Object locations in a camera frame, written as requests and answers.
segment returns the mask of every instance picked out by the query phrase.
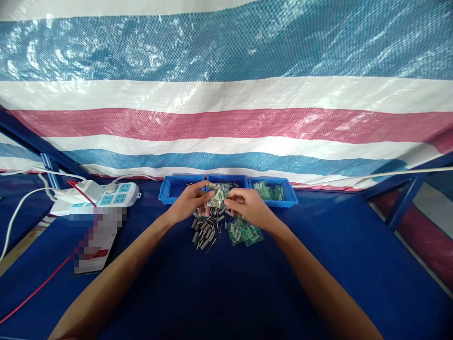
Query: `electrical cord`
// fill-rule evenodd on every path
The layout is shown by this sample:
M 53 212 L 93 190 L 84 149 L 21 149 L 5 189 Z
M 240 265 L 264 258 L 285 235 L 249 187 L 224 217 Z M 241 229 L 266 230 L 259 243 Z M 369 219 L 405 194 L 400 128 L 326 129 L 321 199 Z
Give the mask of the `electrical cord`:
M 85 197 L 90 203 L 97 208 L 97 205 L 94 204 L 94 202 L 82 191 L 77 187 L 77 182 L 76 181 L 71 181 L 69 180 L 67 182 L 70 186 L 72 186 L 75 190 L 77 190 L 83 197 Z
M 51 170 L 47 170 L 47 169 L 43 169 L 43 168 L 39 168 L 39 167 L 31 167 L 31 168 L 28 168 L 26 170 L 16 170 L 16 171 L 3 172 L 3 173 L 0 173 L 0 176 L 16 175 L 16 174 L 25 173 L 25 172 L 32 171 L 32 170 L 47 172 L 47 173 L 51 173 L 51 174 L 54 174 L 54 175 L 68 176 L 68 177 L 78 178 L 78 179 L 81 179 L 81 180 L 86 180 L 85 177 L 82 177 L 82 176 L 79 176 L 79 175 L 73 175 L 73 174 L 67 174 L 67 173 L 64 173 L 64 172 L 51 171 Z
M 3 260 L 3 258 L 5 257 L 5 254 L 6 254 L 6 250 L 8 249 L 8 243 L 9 243 L 9 237 L 11 235 L 11 229 L 13 227 L 13 222 L 14 222 L 14 219 L 16 218 L 17 216 L 17 213 L 19 212 L 19 209 L 20 207 L 22 206 L 22 204 L 24 203 L 25 199 L 30 196 L 31 194 L 37 192 L 37 191 L 40 191 L 40 190 L 56 190 L 55 188 L 39 188 L 39 189 L 36 189 L 36 190 L 33 190 L 33 191 L 30 191 L 28 194 L 26 194 L 24 197 L 22 197 L 22 199 L 20 200 L 19 204 L 17 205 L 17 208 L 16 210 L 14 211 L 14 214 L 13 216 L 11 217 L 11 219 L 9 220 L 9 225 L 8 225 L 8 229 L 6 230 L 6 237 L 5 237 L 5 246 L 3 247 L 3 252 L 1 253 L 0 255 L 0 262 Z
M 41 174 L 41 173 L 38 173 L 38 177 L 41 179 L 41 181 L 44 183 L 44 187 L 45 188 L 50 188 L 49 186 L 49 183 L 47 182 L 47 180 L 44 178 L 44 176 Z M 46 190 L 46 194 L 47 196 L 50 198 L 51 201 L 53 202 L 56 202 L 57 199 L 52 195 L 52 193 L 50 192 L 50 189 L 47 189 Z
M 5 321 L 7 321 L 15 312 L 17 312 L 20 307 L 22 307 L 23 305 L 25 305 L 28 300 L 30 300 L 33 296 L 35 296 L 35 294 L 37 292 L 39 292 L 41 290 L 42 287 L 44 287 L 50 280 L 51 278 L 53 278 L 55 276 L 56 273 L 58 273 L 60 271 L 61 268 L 63 268 L 63 266 L 69 261 L 69 257 L 66 258 L 66 260 L 64 260 L 64 262 L 62 264 L 60 264 L 60 267 L 58 267 L 53 273 L 51 276 L 49 276 L 47 278 L 46 281 L 44 281 L 33 293 L 30 294 L 29 297 L 27 297 L 20 305 L 18 305 L 16 308 L 14 308 L 14 310 L 9 313 L 7 316 L 5 316 L 3 319 L 0 320 L 0 324 L 4 323 Z
M 404 175 L 404 174 L 411 174 L 411 173 L 437 172 L 437 171 L 450 171 L 450 170 L 453 170 L 453 167 L 392 171 L 392 172 L 383 172 L 383 173 L 380 173 L 380 174 L 373 174 L 373 175 L 366 175 L 366 176 L 357 176 L 357 177 L 348 177 L 348 178 L 334 179 L 332 181 L 320 182 L 320 183 L 315 183 L 315 184 L 296 184 L 296 185 L 293 185 L 293 187 L 294 188 L 314 187 L 314 186 L 317 186 L 317 185 L 337 182 L 337 181 L 346 180 L 346 179 L 370 179 L 370 178 L 381 177 L 381 176 Z
M 120 179 L 123 179 L 123 178 L 126 178 L 126 177 L 132 177 L 132 176 L 143 176 L 143 177 L 147 177 L 147 178 L 149 178 L 149 179 L 155 180 L 155 181 L 159 181 L 159 179 L 154 178 L 153 176 L 145 175 L 145 174 L 130 174 L 130 175 L 123 175 L 123 176 L 120 176 L 120 177 L 114 179 L 114 180 L 112 181 L 112 183 L 116 184 Z

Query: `blue stripe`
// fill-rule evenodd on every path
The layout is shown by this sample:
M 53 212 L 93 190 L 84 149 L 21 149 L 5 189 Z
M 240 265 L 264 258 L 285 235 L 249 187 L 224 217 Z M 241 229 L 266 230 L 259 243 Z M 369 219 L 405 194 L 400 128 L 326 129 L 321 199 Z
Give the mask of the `blue stripe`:
M 162 155 L 124 155 L 107 150 L 89 149 L 66 151 L 66 155 L 79 164 L 98 164 L 115 169 L 129 168 L 246 168 L 257 171 L 277 170 L 299 174 L 363 176 L 370 173 L 405 169 L 400 160 L 351 160 L 328 161 L 305 156 L 275 156 L 269 153 L 166 153 Z
M 41 158 L 35 155 L 33 152 L 28 151 L 25 148 L 6 143 L 0 143 L 0 157 L 17 157 L 30 159 L 37 162 L 41 161 Z
M 436 172 L 430 175 L 426 182 L 453 201 L 453 171 Z
M 0 80 L 453 79 L 451 1 L 257 1 L 0 23 Z

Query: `blue plastic bin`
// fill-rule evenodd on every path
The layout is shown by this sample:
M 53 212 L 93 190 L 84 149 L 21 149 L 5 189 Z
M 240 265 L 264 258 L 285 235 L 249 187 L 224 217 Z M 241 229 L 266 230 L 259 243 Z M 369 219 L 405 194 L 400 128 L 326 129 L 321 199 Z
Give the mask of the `blue plastic bin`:
M 244 175 L 208 175 L 208 181 L 211 183 L 236 183 L 239 187 L 248 188 L 249 183 Z
M 250 177 L 249 186 L 253 189 L 253 184 L 256 182 L 265 181 L 268 186 L 280 185 L 283 188 L 283 193 L 285 194 L 284 201 L 268 201 L 264 200 L 267 206 L 272 206 L 276 208 L 289 208 L 295 204 L 299 203 L 299 200 L 296 197 L 293 187 L 289 184 L 289 181 L 286 178 L 269 178 L 269 177 Z
M 204 175 L 165 176 L 159 191 L 159 201 L 163 204 L 173 204 L 187 187 L 186 183 L 204 181 Z

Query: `white power strip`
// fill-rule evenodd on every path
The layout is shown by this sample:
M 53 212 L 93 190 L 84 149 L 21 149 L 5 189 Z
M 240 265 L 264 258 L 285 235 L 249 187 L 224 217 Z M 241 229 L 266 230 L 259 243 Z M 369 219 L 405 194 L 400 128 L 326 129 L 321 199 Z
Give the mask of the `white power strip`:
M 132 206 L 142 193 L 135 183 L 119 183 L 112 192 L 104 192 L 99 201 L 94 202 L 98 208 L 124 208 Z M 57 200 L 50 210 L 54 216 L 66 216 L 69 214 L 93 213 L 91 203 L 72 204 L 63 200 Z

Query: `workbench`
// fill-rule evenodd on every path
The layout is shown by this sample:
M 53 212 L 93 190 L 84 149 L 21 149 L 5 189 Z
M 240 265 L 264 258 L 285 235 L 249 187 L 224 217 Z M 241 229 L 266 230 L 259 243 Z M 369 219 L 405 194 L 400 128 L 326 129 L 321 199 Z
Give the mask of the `workbench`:
M 142 197 L 128 210 L 112 258 L 167 210 L 160 182 L 135 181 Z M 385 339 L 446 339 L 453 304 L 363 197 L 297 190 L 299 203 L 273 209 L 371 318 Z M 269 234 L 246 248 L 220 235 L 196 251 L 193 217 L 163 239 L 100 339 L 329 339 L 285 257 Z M 0 277 L 0 317 L 29 296 L 73 252 L 92 221 L 57 218 Z M 96 277 L 67 263 L 16 314 L 0 338 L 46 339 L 71 302 Z

